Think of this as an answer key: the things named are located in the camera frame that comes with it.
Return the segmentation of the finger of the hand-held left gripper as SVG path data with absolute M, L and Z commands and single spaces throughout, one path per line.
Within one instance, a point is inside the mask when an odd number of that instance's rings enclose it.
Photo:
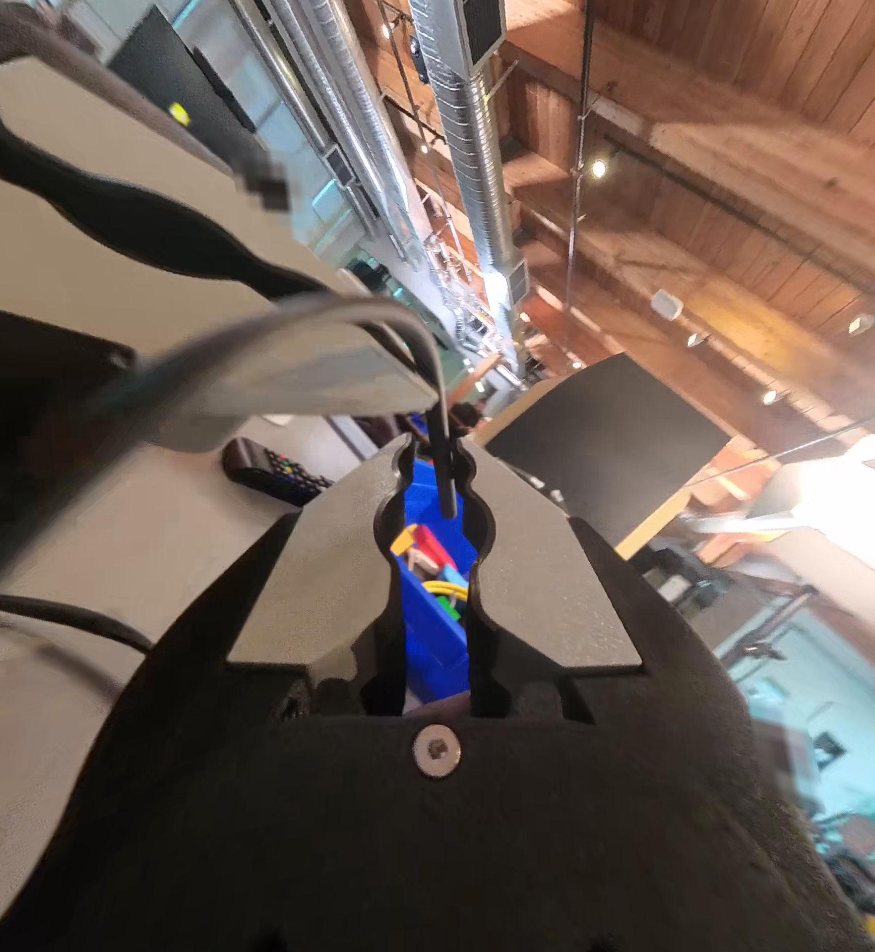
M 0 311 L 120 344 L 147 363 L 267 307 L 238 283 L 175 275 L 122 256 L 38 196 L 0 181 Z M 254 416 L 415 412 L 436 397 L 364 329 L 301 325 L 231 366 L 151 440 L 175 451 L 211 451 Z
M 0 180 L 90 238 L 171 274 L 258 295 L 365 294 L 299 244 L 265 206 L 285 184 L 249 183 L 175 134 L 122 81 L 38 56 L 0 61 Z

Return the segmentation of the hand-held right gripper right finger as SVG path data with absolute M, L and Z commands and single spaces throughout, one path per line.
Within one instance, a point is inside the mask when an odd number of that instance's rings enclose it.
M 471 440 L 455 446 L 476 551 L 466 620 L 474 718 L 591 718 L 582 687 L 643 662 L 565 510 Z

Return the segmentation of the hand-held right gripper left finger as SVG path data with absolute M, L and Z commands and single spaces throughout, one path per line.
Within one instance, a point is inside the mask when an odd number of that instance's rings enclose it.
M 304 679 L 371 716 L 400 716 L 407 651 L 400 571 L 415 439 L 403 434 L 301 510 L 227 663 Z

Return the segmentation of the large black monitor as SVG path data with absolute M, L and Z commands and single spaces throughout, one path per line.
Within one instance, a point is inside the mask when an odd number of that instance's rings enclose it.
M 240 102 L 157 6 L 148 9 L 109 67 L 227 165 L 264 153 Z

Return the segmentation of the red block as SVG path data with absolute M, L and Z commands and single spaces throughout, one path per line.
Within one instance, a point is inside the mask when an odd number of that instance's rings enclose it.
M 455 565 L 453 558 L 431 529 L 420 524 L 411 525 L 408 529 L 411 533 L 412 548 L 433 563 L 437 567 L 436 571 L 440 571 L 445 565 Z

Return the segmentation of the blue plastic bin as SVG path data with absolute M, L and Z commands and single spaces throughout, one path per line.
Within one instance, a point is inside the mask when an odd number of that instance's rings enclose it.
M 437 542 L 468 581 L 477 552 L 463 532 L 463 502 L 457 500 L 454 520 L 445 520 L 439 506 L 433 466 L 416 460 L 411 483 L 404 493 L 408 525 L 431 530 Z M 406 563 L 399 565 L 401 601 L 406 630 L 407 685 L 424 704 L 464 692 L 469 660 L 463 625 L 426 591 Z

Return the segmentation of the black remote control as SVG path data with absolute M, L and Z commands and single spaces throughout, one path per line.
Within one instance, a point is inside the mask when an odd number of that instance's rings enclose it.
M 245 437 L 228 442 L 220 462 L 231 482 L 296 508 L 306 506 L 334 484 Z

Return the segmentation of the black wood-rimmed board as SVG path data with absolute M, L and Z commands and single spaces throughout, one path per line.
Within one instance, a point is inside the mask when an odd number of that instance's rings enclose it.
M 531 387 L 477 429 L 495 458 L 559 490 L 622 558 L 673 519 L 729 435 L 618 354 Z

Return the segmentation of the silver spiral duct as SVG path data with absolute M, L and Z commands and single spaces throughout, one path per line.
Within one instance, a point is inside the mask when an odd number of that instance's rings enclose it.
M 344 3 L 269 1 L 265 7 L 342 149 L 355 160 L 399 256 L 422 268 L 430 222 Z

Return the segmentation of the silver ventilation duct with vents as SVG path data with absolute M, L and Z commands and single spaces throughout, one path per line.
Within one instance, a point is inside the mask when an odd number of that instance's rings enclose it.
M 411 17 L 472 232 L 489 302 L 510 310 L 528 292 L 514 242 L 488 64 L 506 37 L 500 1 L 411 1 Z

